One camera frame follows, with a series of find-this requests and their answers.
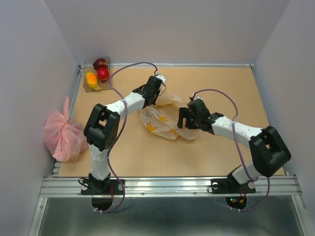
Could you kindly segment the translucent printed plastic bag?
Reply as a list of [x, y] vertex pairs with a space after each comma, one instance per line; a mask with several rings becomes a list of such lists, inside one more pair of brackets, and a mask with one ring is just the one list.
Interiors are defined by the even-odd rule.
[[171, 93], [163, 93], [155, 105], [138, 111], [141, 123], [154, 135], [176, 140], [179, 137], [192, 141], [199, 137], [201, 131], [178, 128], [179, 108], [184, 107], [182, 99]]

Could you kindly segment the bright red round fruit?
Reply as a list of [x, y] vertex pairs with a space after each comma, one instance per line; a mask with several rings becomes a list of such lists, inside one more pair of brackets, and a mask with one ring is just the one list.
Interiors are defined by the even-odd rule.
[[104, 83], [109, 79], [110, 73], [107, 68], [101, 67], [97, 70], [97, 77], [102, 83]]

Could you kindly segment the dark red apple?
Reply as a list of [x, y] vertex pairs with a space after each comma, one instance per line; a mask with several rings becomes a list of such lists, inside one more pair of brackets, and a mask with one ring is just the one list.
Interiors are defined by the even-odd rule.
[[108, 62], [104, 58], [98, 58], [93, 63], [93, 68], [94, 68], [94, 70], [99, 70], [100, 68], [108, 68]]

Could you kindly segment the yellow fruit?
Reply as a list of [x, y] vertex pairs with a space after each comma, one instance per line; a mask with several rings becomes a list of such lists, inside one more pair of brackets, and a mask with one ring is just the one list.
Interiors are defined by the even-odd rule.
[[92, 90], [95, 90], [98, 87], [98, 80], [97, 80], [97, 77], [94, 73], [88, 72], [86, 74], [86, 81], [87, 81], [87, 85]]

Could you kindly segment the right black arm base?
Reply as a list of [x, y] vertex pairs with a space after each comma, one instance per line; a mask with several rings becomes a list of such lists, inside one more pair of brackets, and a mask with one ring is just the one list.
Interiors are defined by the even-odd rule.
[[255, 193], [255, 184], [252, 181], [246, 180], [240, 184], [229, 173], [226, 177], [211, 179], [210, 185], [207, 187], [207, 192], [212, 194], [240, 194], [240, 193]]

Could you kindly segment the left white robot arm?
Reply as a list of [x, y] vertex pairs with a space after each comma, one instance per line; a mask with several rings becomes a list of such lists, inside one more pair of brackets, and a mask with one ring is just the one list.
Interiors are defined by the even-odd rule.
[[90, 147], [92, 167], [89, 178], [93, 180], [93, 189], [103, 194], [109, 190], [110, 175], [108, 153], [118, 139], [120, 120], [128, 115], [154, 105], [166, 77], [164, 75], [150, 76], [147, 83], [134, 89], [128, 96], [115, 103], [103, 106], [96, 104], [89, 116], [84, 129], [84, 135]]

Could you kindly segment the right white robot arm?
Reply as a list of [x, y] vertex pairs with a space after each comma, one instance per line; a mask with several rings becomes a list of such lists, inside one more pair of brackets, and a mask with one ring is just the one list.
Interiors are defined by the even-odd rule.
[[202, 99], [179, 108], [178, 128], [200, 129], [234, 140], [249, 148], [252, 161], [233, 170], [227, 188], [237, 192], [260, 176], [271, 177], [291, 159], [291, 153], [276, 128], [257, 128], [234, 122], [220, 113], [210, 113]]

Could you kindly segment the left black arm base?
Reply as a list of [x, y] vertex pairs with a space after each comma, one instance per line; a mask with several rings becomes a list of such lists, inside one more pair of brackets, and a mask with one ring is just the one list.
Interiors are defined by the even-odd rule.
[[105, 180], [99, 180], [89, 174], [88, 177], [81, 177], [78, 183], [81, 185], [81, 195], [123, 195], [125, 180], [119, 182], [116, 178], [108, 175]]

